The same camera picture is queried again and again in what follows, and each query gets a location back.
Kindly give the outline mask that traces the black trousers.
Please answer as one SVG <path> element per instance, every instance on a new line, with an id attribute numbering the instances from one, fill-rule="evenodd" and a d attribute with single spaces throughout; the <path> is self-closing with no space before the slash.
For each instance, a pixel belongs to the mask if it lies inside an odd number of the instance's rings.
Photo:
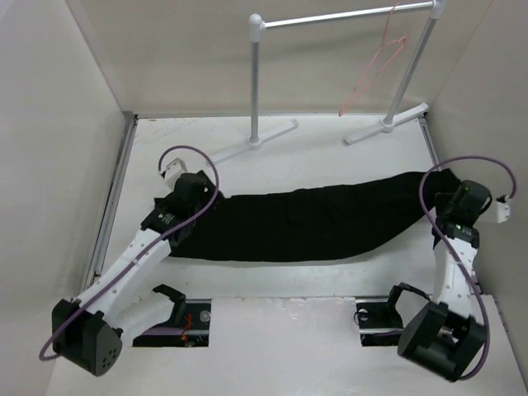
<path id="1" fill-rule="evenodd" d="M 220 201 L 174 257 L 216 262 L 313 262 L 381 247 L 420 220 L 436 195 L 461 181 L 451 170 L 405 172 L 355 185 L 322 186 Z"/>

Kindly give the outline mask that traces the pink wire hanger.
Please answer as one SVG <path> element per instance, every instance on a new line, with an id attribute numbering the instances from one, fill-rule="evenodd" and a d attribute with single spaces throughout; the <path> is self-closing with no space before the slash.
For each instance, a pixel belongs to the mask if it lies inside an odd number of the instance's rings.
<path id="1" fill-rule="evenodd" d="M 406 35 L 394 38 L 389 36 L 389 25 L 397 6 L 399 6 L 399 3 L 396 3 L 389 11 L 380 45 L 349 95 L 341 104 L 338 111 L 339 117 L 344 116 L 370 90 L 370 87 L 394 59 L 398 57 L 407 44 L 408 37 Z"/>

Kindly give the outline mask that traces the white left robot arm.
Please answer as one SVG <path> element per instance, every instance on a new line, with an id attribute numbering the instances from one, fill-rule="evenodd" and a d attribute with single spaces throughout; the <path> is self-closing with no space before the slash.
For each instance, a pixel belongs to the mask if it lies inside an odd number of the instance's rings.
<path id="1" fill-rule="evenodd" d="M 222 199 L 218 177 L 181 174 L 167 196 L 155 199 L 133 240 L 107 272 L 80 295 L 54 306 L 49 342 L 56 355 L 98 377 L 116 363 L 123 347 L 152 326 L 181 326 L 183 293 L 159 285 L 139 302 L 134 296 L 152 269 L 191 235 L 198 218 Z"/>

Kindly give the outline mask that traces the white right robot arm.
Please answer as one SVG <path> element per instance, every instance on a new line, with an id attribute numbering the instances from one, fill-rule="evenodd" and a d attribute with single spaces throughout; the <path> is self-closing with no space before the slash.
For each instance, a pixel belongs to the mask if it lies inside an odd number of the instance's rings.
<path id="1" fill-rule="evenodd" d="M 401 332 L 398 355 L 445 380 L 456 382 L 472 376 L 464 372 L 481 351 L 488 353 L 489 320 L 473 314 L 471 272 L 480 237 L 474 227 L 491 205 L 487 187 L 462 181 L 458 190 L 441 198 L 432 220 L 436 276 L 431 301 Z"/>

